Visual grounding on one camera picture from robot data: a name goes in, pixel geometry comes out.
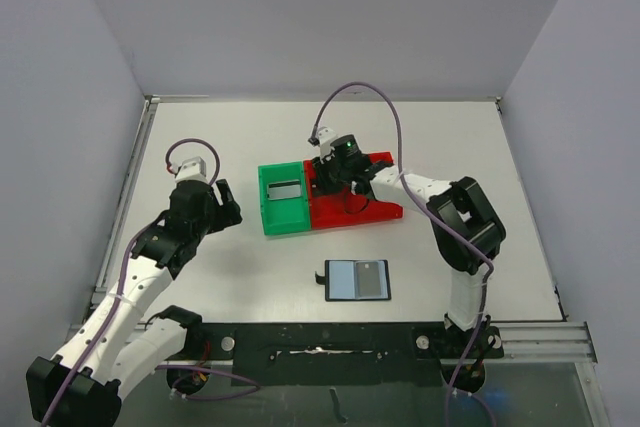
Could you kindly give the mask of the green plastic bin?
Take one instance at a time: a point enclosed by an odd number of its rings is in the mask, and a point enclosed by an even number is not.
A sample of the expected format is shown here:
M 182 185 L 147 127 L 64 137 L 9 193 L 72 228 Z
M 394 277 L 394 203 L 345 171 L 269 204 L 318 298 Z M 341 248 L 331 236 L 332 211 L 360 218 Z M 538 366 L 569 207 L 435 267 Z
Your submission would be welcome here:
M 266 236 L 311 230 L 304 165 L 301 161 L 258 167 L 260 212 Z

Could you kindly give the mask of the red plastic bin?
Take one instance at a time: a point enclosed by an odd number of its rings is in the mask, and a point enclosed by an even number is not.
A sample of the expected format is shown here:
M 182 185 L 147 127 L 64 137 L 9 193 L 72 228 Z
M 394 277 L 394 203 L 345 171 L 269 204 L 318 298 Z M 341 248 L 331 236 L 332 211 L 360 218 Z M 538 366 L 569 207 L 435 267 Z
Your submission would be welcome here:
M 404 209 L 398 204 L 351 193 L 345 199 L 345 212 L 354 218 L 354 225 L 396 221 L 404 216 Z
M 319 177 L 311 160 L 303 162 L 311 228 L 324 230 L 338 227 L 356 226 L 365 223 L 369 211 L 369 201 L 351 194 L 340 187 L 337 193 L 322 194 Z

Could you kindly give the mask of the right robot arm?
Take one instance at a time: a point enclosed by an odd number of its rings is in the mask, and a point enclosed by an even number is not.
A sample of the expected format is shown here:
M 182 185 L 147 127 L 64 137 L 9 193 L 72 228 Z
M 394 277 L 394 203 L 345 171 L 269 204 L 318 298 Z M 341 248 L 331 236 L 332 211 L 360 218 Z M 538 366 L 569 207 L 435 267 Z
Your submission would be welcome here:
M 477 328 L 484 316 L 493 260 L 506 229 L 480 187 L 468 176 L 445 181 L 413 174 L 400 162 L 373 161 L 352 134 L 322 128 L 309 139 L 319 155 L 312 159 L 323 194 L 347 190 L 372 202 L 399 205 L 426 215 L 438 251 L 451 267 L 451 294 L 445 331 L 448 349 L 469 355 L 481 343 Z

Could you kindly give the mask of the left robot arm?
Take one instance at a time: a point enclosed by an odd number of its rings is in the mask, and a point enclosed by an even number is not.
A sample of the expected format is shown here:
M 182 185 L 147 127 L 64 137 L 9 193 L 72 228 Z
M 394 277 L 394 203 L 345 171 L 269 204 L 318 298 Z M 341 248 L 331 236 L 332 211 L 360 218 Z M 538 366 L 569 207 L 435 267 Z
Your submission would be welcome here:
M 138 340 L 129 338 L 203 239 L 241 221 L 226 180 L 177 182 L 168 208 L 129 241 L 116 284 L 87 321 L 52 357 L 29 366 L 33 418 L 43 426 L 112 426 L 124 399 L 158 364 L 198 354 L 202 318 L 181 308 Z

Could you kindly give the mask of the black leather card holder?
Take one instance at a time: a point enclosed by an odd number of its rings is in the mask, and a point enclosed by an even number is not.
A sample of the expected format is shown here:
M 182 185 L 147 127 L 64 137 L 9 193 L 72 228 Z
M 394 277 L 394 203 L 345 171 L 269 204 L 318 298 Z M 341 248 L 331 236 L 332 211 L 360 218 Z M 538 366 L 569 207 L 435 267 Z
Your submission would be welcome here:
M 382 294 L 377 298 L 358 296 L 355 264 L 360 261 L 378 262 L 382 282 Z M 390 301 L 392 299 L 389 265 L 384 259 L 378 260 L 326 260 L 324 270 L 314 273 L 315 282 L 324 288 L 327 302 Z

